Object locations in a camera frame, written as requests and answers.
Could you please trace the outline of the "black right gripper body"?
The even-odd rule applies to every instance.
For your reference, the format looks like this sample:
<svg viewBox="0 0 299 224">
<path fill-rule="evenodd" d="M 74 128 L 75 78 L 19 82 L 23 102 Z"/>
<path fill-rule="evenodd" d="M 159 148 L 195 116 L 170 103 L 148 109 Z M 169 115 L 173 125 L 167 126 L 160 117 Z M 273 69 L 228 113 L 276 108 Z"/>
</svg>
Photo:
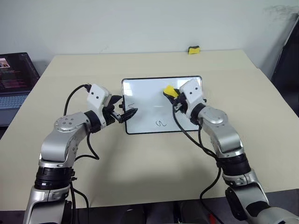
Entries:
<svg viewBox="0 0 299 224">
<path fill-rule="evenodd" d="M 173 106 L 175 112 L 181 112 L 183 114 L 186 114 L 188 105 L 184 93 L 181 93 L 178 97 L 174 98 Z"/>
</svg>

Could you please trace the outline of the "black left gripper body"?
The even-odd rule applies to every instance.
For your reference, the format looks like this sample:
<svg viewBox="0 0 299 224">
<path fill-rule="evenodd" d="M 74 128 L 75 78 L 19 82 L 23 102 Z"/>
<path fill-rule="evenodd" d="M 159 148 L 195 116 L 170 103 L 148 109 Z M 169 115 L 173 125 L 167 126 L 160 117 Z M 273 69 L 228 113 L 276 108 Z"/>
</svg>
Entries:
<svg viewBox="0 0 299 224">
<path fill-rule="evenodd" d="M 109 100 L 108 102 L 106 102 L 104 104 L 103 107 L 103 116 L 105 119 L 106 124 L 112 124 L 114 123 L 116 120 L 119 123 L 123 123 L 124 122 L 124 116 L 120 115 L 119 113 L 117 113 L 115 111 L 115 104 L 119 101 L 119 99 L 112 99 Z"/>
</svg>

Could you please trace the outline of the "black-framed whiteboard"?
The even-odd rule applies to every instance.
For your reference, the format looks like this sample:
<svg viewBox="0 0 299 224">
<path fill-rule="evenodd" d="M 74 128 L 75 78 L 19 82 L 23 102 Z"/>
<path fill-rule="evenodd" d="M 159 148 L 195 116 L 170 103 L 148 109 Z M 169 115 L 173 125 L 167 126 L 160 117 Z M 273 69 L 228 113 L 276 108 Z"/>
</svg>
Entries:
<svg viewBox="0 0 299 224">
<path fill-rule="evenodd" d="M 123 109 L 136 108 L 137 112 L 125 122 L 127 134 L 180 132 L 173 115 L 169 99 L 163 95 L 168 86 L 179 89 L 191 79 L 202 86 L 200 76 L 127 78 L 123 79 Z"/>
</svg>

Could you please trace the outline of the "open grey laptop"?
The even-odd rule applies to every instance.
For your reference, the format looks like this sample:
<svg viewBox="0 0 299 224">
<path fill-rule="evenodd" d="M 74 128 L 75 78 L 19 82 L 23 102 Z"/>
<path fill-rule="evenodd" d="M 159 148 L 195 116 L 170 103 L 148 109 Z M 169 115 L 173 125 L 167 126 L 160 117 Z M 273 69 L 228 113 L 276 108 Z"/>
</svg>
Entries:
<svg viewBox="0 0 299 224">
<path fill-rule="evenodd" d="M 0 54 L 0 127 L 10 125 L 39 78 L 28 53 Z"/>
</svg>

